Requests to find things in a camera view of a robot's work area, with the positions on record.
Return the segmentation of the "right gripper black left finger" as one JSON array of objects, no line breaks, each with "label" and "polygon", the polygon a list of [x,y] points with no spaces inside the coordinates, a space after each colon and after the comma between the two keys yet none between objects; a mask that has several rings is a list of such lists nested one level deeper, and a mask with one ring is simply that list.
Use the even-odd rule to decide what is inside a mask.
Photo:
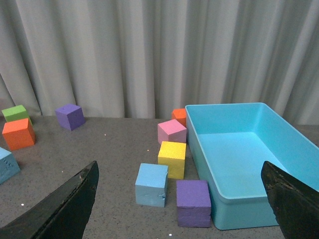
[{"label": "right gripper black left finger", "polygon": [[2,239],[80,239],[92,213],[99,168],[92,161],[0,230]]}]

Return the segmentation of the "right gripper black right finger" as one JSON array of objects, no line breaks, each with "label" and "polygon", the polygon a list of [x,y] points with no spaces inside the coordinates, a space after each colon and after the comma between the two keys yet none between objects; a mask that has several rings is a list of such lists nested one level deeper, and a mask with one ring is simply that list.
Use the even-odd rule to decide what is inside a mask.
[{"label": "right gripper black right finger", "polygon": [[286,239],[319,237],[319,193],[273,163],[265,161],[262,182]]}]

